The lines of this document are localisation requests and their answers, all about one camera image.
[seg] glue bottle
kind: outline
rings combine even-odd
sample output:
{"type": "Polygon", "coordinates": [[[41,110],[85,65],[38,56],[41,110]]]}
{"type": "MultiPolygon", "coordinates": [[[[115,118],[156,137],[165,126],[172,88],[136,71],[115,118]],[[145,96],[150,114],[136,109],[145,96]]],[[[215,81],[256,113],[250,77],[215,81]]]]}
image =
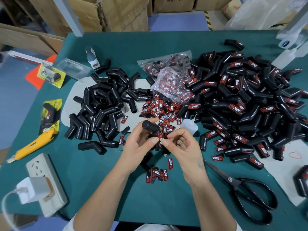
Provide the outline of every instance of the glue bottle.
{"type": "Polygon", "coordinates": [[[190,120],[188,118],[182,120],[182,124],[180,128],[187,129],[192,135],[197,132],[198,126],[195,123],[195,118],[193,120],[190,120]]]}

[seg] white charger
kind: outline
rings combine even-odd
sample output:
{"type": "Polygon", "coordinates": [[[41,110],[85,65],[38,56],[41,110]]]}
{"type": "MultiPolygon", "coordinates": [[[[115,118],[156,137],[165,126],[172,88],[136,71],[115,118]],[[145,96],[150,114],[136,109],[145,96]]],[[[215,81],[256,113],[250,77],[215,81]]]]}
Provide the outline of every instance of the white charger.
{"type": "Polygon", "coordinates": [[[48,198],[53,191],[50,186],[46,177],[26,177],[17,184],[16,189],[27,188],[27,192],[17,192],[21,204],[26,204],[48,198]]]}

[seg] blue floor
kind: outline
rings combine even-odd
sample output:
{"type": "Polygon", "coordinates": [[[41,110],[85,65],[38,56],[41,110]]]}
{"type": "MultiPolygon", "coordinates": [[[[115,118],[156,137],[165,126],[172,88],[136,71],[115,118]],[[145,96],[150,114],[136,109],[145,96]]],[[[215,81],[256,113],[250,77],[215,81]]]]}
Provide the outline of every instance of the blue floor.
{"type": "MultiPolygon", "coordinates": [[[[154,14],[148,18],[150,31],[208,31],[203,11],[172,14],[154,14]]],[[[14,51],[46,59],[21,49],[14,51]]],[[[10,147],[21,127],[38,90],[25,79],[25,75],[37,65],[8,57],[0,68],[0,149],[10,147]]],[[[24,231],[62,231],[67,224],[58,217],[39,217],[38,221],[24,231]]],[[[114,222],[111,231],[118,222],[114,222]]]]}

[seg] yellow and black tape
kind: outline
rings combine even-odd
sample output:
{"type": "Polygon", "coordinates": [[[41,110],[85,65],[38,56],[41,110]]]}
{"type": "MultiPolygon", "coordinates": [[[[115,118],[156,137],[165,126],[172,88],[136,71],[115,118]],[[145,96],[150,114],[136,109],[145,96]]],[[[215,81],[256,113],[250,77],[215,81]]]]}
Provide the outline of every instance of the yellow and black tape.
{"type": "Polygon", "coordinates": [[[209,30],[213,31],[208,12],[204,11],[204,14],[205,14],[206,22],[208,23],[209,30]]]}

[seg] electrical outlet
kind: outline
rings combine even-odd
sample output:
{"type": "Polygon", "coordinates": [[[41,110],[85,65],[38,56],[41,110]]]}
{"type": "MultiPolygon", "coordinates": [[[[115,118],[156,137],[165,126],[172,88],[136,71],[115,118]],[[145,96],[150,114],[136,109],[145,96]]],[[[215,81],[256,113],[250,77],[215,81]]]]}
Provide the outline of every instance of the electrical outlet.
{"type": "Polygon", "coordinates": [[[51,217],[67,203],[67,197],[48,155],[44,153],[39,154],[26,164],[26,168],[30,177],[43,176],[49,178],[54,191],[49,198],[40,200],[39,204],[44,217],[51,217]]]}

